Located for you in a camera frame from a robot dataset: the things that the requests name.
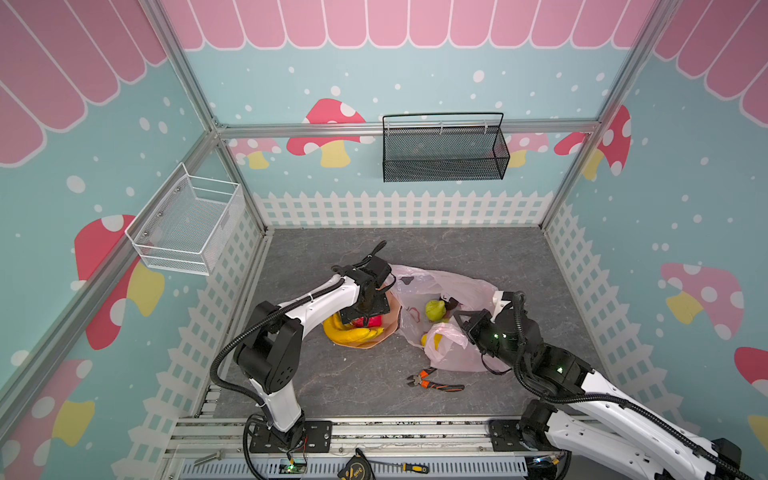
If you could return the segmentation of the pink plastic bag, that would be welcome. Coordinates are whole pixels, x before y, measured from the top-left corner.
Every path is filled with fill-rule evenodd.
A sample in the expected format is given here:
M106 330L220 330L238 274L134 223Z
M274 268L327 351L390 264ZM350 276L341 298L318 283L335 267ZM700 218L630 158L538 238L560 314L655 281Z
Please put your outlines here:
M497 291L493 284L451 272L424 270L417 267L394 265L395 285L389 290L400 302L398 332L413 346L423 350L430 365L452 372L502 372L507 365L489 355L483 356L453 318L455 310L492 313L492 297ZM441 322L430 322L425 305L430 300L443 300L447 313ZM432 339L423 347L424 334L443 336L439 349L432 350Z

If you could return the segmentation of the yellow lemon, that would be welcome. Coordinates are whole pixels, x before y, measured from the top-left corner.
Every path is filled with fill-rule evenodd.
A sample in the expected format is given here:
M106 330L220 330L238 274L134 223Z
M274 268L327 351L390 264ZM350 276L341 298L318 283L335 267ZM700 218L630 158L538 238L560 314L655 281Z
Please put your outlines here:
M437 351L439 349L440 342L441 342L443 336L441 334L434 334L432 336L429 336L428 334L424 334L421 337L421 340L420 340L420 343L421 343L421 345L423 347L425 347L427 345L429 338L432 339L432 347L431 347L431 349Z

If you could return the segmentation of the red dragon fruit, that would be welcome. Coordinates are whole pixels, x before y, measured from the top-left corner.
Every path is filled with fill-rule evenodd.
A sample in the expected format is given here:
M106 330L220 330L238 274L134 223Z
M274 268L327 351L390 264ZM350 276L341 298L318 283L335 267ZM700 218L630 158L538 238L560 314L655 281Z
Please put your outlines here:
M363 326L366 328L381 328L383 326L383 317L379 315L365 319Z

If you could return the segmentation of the yellow banana bunch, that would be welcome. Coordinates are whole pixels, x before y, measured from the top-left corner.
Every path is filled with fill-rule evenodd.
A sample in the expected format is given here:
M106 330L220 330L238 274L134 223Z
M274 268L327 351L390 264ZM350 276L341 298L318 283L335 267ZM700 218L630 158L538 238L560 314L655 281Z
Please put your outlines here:
M383 326L381 328L366 328L363 326L363 321L363 318L359 318L350 324L343 324L340 314L336 313L323 322L323 330L334 344L362 348L364 345L374 342L384 332Z

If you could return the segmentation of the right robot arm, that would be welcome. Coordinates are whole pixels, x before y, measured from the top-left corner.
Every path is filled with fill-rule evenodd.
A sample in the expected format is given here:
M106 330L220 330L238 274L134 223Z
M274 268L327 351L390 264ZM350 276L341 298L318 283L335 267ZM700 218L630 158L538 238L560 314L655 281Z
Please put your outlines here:
M482 357L500 360L533 394L515 426L526 448L584 456L631 479L746 478L736 444L674 424L545 342L523 292L499 291L492 310L457 310L454 318Z

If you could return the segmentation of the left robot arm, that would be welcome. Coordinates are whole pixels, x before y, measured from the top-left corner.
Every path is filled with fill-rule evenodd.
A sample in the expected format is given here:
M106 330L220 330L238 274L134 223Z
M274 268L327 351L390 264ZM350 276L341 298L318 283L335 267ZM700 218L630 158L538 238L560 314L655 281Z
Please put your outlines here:
M213 384L254 401L270 433L288 450L305 436L305 414L292 383L303 339L334 314L344 325L362 319L368 327L370 318L390 312L386 293L396 278L378 256L385 246L381 241L359 262L333 266L328 282L294 300L257 305L244 331L212 360Z

